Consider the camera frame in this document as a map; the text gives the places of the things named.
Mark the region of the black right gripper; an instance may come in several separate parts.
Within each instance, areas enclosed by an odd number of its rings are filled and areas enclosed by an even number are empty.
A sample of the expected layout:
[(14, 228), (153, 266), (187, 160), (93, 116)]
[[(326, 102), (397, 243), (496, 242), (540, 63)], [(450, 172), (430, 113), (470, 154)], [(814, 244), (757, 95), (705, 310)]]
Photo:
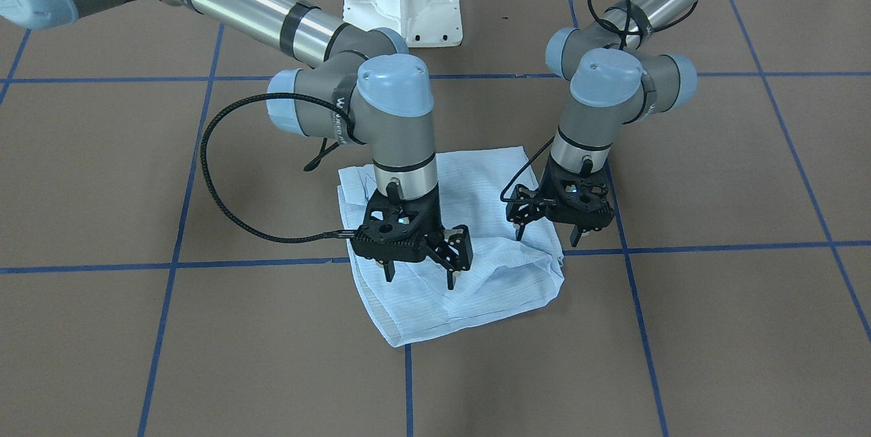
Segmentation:
[(449, 291), (455, 289), (457, 272), (469, 270), (474, 258), (469, 227), (442, 225), (438, 189), (414, 200), (374, 191), (364, 221), (352, 236), (352, 251), (379, 261), (387, 282), (395, 277), (394, 261), (420, 263), (429, 258), (447, 270)]

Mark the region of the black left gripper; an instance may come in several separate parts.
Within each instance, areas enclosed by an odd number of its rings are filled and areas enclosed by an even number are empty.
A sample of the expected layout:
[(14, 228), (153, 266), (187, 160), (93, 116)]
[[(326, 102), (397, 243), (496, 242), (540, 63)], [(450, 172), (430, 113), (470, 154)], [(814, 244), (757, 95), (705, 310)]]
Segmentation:
[(514, 186), (507, 199), (507, 221), (514, 224), (514, 239), (522, 241), (526, 225), (541, 218), (572, 224), (570, 247), (576, 248), (584, 233), (612, 223), (614, 210), (608, 201), (603, 170), (592, 171), (591, 158), (582, 158), (579, 172), (566, 170), (548, 158), (540, 187)]

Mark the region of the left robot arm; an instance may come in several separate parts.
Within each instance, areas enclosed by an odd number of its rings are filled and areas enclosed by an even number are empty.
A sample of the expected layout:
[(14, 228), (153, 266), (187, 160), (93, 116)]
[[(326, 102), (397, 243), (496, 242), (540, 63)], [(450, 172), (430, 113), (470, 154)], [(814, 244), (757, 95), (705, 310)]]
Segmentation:
[(597, 13), (585, 29), (557, 31), (546, 47), (546, 64), (569, 84), (569, 99), (553, 138), (539, 187), (510, 180), (500, 198), (520, 240), (526, 226), (546, 218), (572, 224), (570, 244), (612, 223), (606, 166), (619, 127), (687, 104), (697, 89), (697, 70), (686, 56), (644, 56), (654, 34), (683, 21), (699, 0), (619, 0)]

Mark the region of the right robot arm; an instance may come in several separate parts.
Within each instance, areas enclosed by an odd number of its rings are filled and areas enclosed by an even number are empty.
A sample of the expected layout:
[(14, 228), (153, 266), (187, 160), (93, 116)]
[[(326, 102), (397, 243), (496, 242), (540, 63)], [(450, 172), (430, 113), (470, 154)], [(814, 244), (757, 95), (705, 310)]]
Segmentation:
[[(2, 0), (2, 16), (26, 29), (65, 27), (84, 16), (137, 0)], [(347, 239), (357, 256), (376, 261), (387, 281), (396, 261), (435, 261), (453, 289), (473, 259), (470, 233), (442, 224), (438, 164), (433, 139), (433, 95), (426, 64), (408, 52), (393, 30), (362, 30), (301, 0), (157, 0), (211, 16), (306, 66), (277, 74), (267, 93), (226, 106), (202, 134), (199, 160), (221, 212), (254, 236), (278, 244)], [(345, 144), (367, 145), (376, 191), (361, 225), (306, 238), (278, 238), (231, 213), (215, 189), (208, 166), (212, 133), (231, 112), (267, 102), (275, 127), (333, 139), (308, 169)]]

